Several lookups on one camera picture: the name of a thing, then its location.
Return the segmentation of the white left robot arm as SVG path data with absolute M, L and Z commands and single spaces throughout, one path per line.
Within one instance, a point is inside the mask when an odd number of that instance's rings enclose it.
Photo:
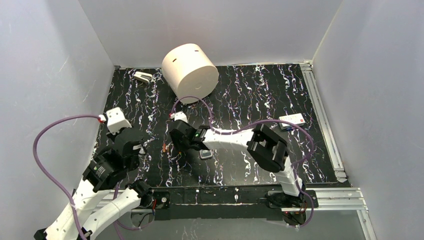
M 94 240 L 122 215 L 137 207 L 151 207 L 153 189 L 138 179 L 96 210 L 96 207 L 124 178 L 140 165 L 146 154 L 145 142 L 138 130 L 123 128 L 117 134 L 108 133 L 111 144 L 89 162 L 77 189 L 57 219 L 34 234 L 36 240 Z

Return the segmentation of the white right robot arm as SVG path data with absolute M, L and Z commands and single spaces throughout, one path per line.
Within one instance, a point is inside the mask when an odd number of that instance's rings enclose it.
M 249 154 L 257 165 L 274 173 L 285 195 L 300 197 L 302 180 L 295 176 L 289 157 L 288 143 L 263 123 L 241 131 L 213 130 L 209 126 L 194 128 L 183 120 L 175 120 L 168 132 L 173 146 L 187 150 L 233 150 Z

